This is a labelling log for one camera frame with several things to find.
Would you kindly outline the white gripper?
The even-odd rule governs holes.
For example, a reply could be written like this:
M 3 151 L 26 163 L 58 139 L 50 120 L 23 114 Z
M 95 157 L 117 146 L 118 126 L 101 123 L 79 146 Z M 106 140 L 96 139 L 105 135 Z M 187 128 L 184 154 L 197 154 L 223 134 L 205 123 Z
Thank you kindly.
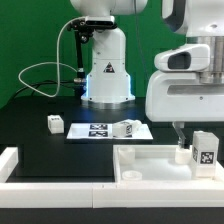
M 153 122 L 173 122 L 178 145 L 187 149 L 183 122 L 224 121 L 224 84 L 202 84 L 195 72 L 155 72 L 149 79 L 145 112 Z

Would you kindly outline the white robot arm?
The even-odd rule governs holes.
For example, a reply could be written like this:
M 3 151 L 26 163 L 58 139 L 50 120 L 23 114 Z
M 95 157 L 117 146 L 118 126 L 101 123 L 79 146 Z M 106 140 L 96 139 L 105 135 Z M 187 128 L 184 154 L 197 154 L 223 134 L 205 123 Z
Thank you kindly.
M 125 35 L 116 15 L 137 14 L 148 0 L 70 0 L 81 14 L 72 23 L 93 41 L 92 70 L 82 101 L 116 107 L 134 97 L 125 70 Z M 186 43 L 156 55 L 145 112 L 154 122 L 224 122 L 224 0 L 162 0 L 162 20 Z

